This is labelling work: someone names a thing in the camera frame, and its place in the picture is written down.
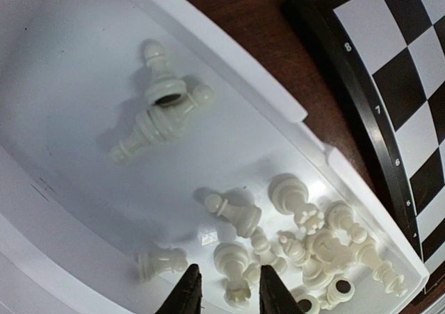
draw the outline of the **chess pawn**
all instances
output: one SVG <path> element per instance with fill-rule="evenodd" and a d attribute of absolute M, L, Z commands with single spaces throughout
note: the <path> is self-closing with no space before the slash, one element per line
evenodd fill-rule
<path fill-rule="evenodd" d="M 150 281 L 167 271 L 183 272 L 187 269 L 186 253 L 179 248 L 159 249 L 154 253 L 138 256 L 138 270 L 141 281 Z"/>
<path fill-rule="evenodd" d="M 237 236 L 246 239 L 253 234 L 261 218 L 261 209 L 255 205 L 233 206 L 220 195 L 208 196 L 204 205 L 210 213 L 226 217 L 235 226 Z"/>
<path fill-rule="evenodd" d="M 326 274 L 323 269 L 323 263 L 316 258 L 310 258 L 302 266 L 303 285 L 310 290 L 322 290 L 334 279 L 333 274 Z"/>
<path fill-rule="evenodd" d="M 366 240 L 368 232 L 358 223 L 354 222 L 354 212 L 351 207 L 341 202 L 336 205 L 327 216 L 327 224 L 333 230 L 344 230 L 355 243 Z"/>
<path fill-rule="evenodd" d="M 405 276 L 397 274 L 391 261 L 382 261 L 379 257 L 375 240 L 368 235 L 368 238 L 361 244 L 353 243 L 350 248 L 357 262 L 362 263 L 373 270 L 373 278 L 385 287 L 386 293 L 395 293 L 397 297 L 403 297 L 407 288 L 403 283 Z"/>
<path fill-rule="evenodd" d="M 125 164 L 139 149 L 180 138 L 189 117 L 213 101 L 213 90 L 198 85 L 191 93 L 171 106 L 152 106 L 136 115 L 133 133 L 111 149 L 111 158 Z"/>
<path fill-rule="evenodd" d="M 311 295 L 301 295 L 295 298 L 295 301 L 304 314 L 319 314 L 320 302 Z"/>
<path fill-rule="evenodd" d="M 325 263 L 323 269 L 326 274 L 345 272 L 354 261 L 351 249 L 342 245 L 338 238 L 334 238 L 329 229 L 321 229 L 314 235 L 308 236 L 306 248 Z"/>
<path fill-rule="evenodd" d="M 341 302 L 351 300 L 354 293 L 354 284 L 347 278 L 338 277 L 329 284 L 326 293 L 320 297 L 320 306 L 331 311 Z"/>
<path fill-rule="evenodd" d="M 272 265 L 278 274 L 283 274 L 286 271 L 286 260 L 275 253 L 260 227 L 258 227 L 252 234 L 250 242 L 254 253 L 259 256 L 261 265 Z"/>
<path fill-rule="evenodd" d="M 225 301 L 234 308 L 246 308 L 252 296 L 249 283 L 243 277 L 243 271 L 249 264 L 246 248 L 238 243 L 224 244 L 216 249 L 215 267 L 227 276 Z"/>
<path fill-rule="evenodd" d="M 150 42 L 144 48 L 147 67 L 152 71 L 150 86 L 145 92 L 149 105 L 168 105 L 181 99 L 187 93 L 184 80 L 177 78 L 168 67 L 165 49 L 158 42 Z"/>
<path fill-rule="evenodd" d="M 297 267 L 302 267 L 311 258 L 311 254 L 303 247 L 300 241 L 288 238 L 285 235 L 281 235 L 278 240 L 283 248 L 284 254 L 289 257 Z"/>
<path fill-rule="evenodd" d="M 243 272 L 243 278 L 249 282 L 250 286 L 259 283 L 261 277 L 261 266 L 258 263 L 251 263 L 248 268 Z"/>
<path fill-rule="evenodd" d="M 286 179 L 272 190 L 273 205 L 283 215 L 293 215 L 293 221 L 305 234 L 315 234 L 323 227 L 324 214 L 314 204 L 308 204 L 309 193 L 297 178 Z"/>

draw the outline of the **chess rook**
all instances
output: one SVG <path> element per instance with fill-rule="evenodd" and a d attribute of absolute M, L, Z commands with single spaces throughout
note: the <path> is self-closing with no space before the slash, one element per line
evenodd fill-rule
<path fill-rule="evenodd" d="M 351 300 L 354 294 L 354 284 L 347 278 L 337 277 L 329 284 L 326 293 L 320 297 L 320 306 L 331 311 L 341 302 Z"/>
<path fill-rule="evenodd" d="M 246 308 L 250 305 L 252 294 L 249 283 L 243 277 L 243 271 L 248 264 L 248 251 L 241 244 L 222 244 L 216 249 L 215 267 L 228 279 L 225 301 L 234 308 Z"/>
<path fill-rule="evenodd" d="M 326 228 L 308 236 L 306 248 L 317 259 L 325 263 L 326 274 L 345 272 L 354 261 L 351 249 L 342 245 L 340 240 L 332 235 L 331 230 Z"/>
<path fill-rule="evenodd" d="M 310 258 L 302 266 L 303 285 L 310 290 L 322 290 L 334 279 L 333 274 L 326 274 L 323 263 L 316 258 Z"/>
<path fill-rule="evenodd" d="M 250 242 L 252 243 L 254 253 L 259 257 L 261 265 L 272 265 L 278 274 L 283 274 L 286 271 L 286 260 L 273 251 L 270 242 L 260 227 L 255 230 L 250 238 Z"/>
<path fill-rule="evenodd" d="M 180 138 L 190 116 L 212 101 L 213 90 L 209 86 L 199 85 L 177 104 L 152 106 L 139 112 L 133 133 L 111 149 L 111 158 L 118 164 L 125 164 L 143 147 Z"/>
<path fill-rule="evenodd" d="M 324 214 L 314 204 L 308 204 L 309 193 L 304 183 L 297 178 L 286 179 L 272 190 L 271 199 L 278 212 L 293 215 L 293 221 L 300 231 L 315 234 L 323 227 Z"/>
<path fill-rule="evenodd" d="M 366 240 L 368 232 L 358 223 L 354 222 L 354 212 L 352 208 L 344 202 L 336 205 L 327 216 L 327 224 L 333 230 L 344 230 L 355 243 L 362 243 Z"/>
<path fill-rule="evenodd" d="M 138 256 L 138 270 L 141 281 L 150 281 L 167 271 L 183 272 L 187 269 L 186 253 L 182 249 L 158 249 L 153 253 Z"/>
<path fill-rule="evenodd" d="M 170 70 L 162 44 L 150 42 L 144 48 L 147 67 L 151 69 L 150 86 L 145 92 L 149 105 L 168 105 L 180 100 L 186 93 L 186 83 Z"/>
<path fill-rule="evenodd" d="M 304 314 L 319 314 L 320 302 L 311 295 L 301 295 L 295 298 L 295 302 Z"/>
<path fill-rule="evenodd" d="M 232 206 L 220 195 L 208 196 L 204 205 L 210 213 L 226 217 L 234 225 L 236 234 L 246 239 L 253 234 L 261 218 L 260 208 L 254 205 Z"/>
<path fill-rule="evenodd" d="M 299 240 L 281 235 L 279 242 L 284 254 L 289 257 L 297 267 L 302 267 L 311 258 L 311 254 L 303 247 Z"/>
<path fill-rule="evenodd" d="M 375 240 L 371 236 L 368 236 L 361 244 L 352 244 L 350 248 L 357 262 L 373 270 L 374 280 L 383 284 L 386 293 L 394 293 L 397 297 L 403 297 L 406 294 L 407 288 L 403 283 L 405 276 L 394 271 L 391 261 L 382 261 L 378 255 Z"/>

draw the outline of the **white plastic tray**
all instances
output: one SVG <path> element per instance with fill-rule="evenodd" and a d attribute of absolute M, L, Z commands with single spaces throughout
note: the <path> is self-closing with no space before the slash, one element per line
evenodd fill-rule
<path fill-rule="evenodd" d="M 399 299 L 355 270 L 355 297 L 333 313 L 397 313 L 425 285 L 408 241 L 346 159 L 302 123 L 301 105 L 184 0 L 5 0 L 0 11 L 0 252 L 38 284 L 27 288 L 72 309 L 58 313 L 154 312 L 180 275 L 137 282 L 134 253 L 153 244 L 182 247 L 200 265 L 203 313 L 231 312 L 213 251 L 239 239 L 203 199 L 244 192 L 276 237 L 296 230 L 268 199 L 284 173 L 303 180 L 323 210 L 346 199 L 406 277 Z M 106 152 L 144 108 L 141 49 L 150 38 L 164 43 L 178 75 L 199 76 L 217 98 L 184 139 L 119 167 Z M 294 288 L 300 273 L 289 269 L 283 281 Z M 252 294 L 244 313 L 258 313 Z M 30 313 L 1 293 L 0 301 Z"/>

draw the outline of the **chessboard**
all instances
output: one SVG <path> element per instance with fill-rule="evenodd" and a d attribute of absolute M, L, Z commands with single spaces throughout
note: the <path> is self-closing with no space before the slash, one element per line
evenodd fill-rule
<path fill-rule="evenodd" d="M 445 0 L 290 0 L 284 12 L 378 167 L 427 293 L 445 276 Z"/>

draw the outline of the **chessboard border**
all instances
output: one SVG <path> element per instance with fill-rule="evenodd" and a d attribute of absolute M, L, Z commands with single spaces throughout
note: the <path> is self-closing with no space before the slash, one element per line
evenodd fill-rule
<path fill-rule="evenodd" d="M 423 260 L 411 186 L 390 119 L 382 106 L 380 93 L 334 13 L 335 8 L 348 1 L 288 0 L 282 12 L 336 95 L 359 148 L 366 155 L 371 177 L 380 186 L 380 196 L 391 202 L 392 206 L 387 208 Z M 434 286 L 434 281 L 431 282 L 425 293 Z"/>

